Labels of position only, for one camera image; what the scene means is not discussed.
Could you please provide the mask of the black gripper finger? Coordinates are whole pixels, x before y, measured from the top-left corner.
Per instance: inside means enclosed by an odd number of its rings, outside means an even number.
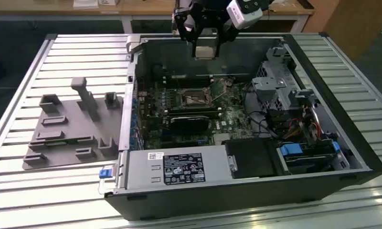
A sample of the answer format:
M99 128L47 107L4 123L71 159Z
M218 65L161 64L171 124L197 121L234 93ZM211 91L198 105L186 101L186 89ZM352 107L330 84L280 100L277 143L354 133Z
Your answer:
M202 11L199 9L175 9L174 19L181 39L191 44L191 56L197 57L197 41L201 35L199 22Z
M238 33L239 30L235 28L230 18L219 21L217 25L215 57L219 57L222 44L226 42L233 42Z

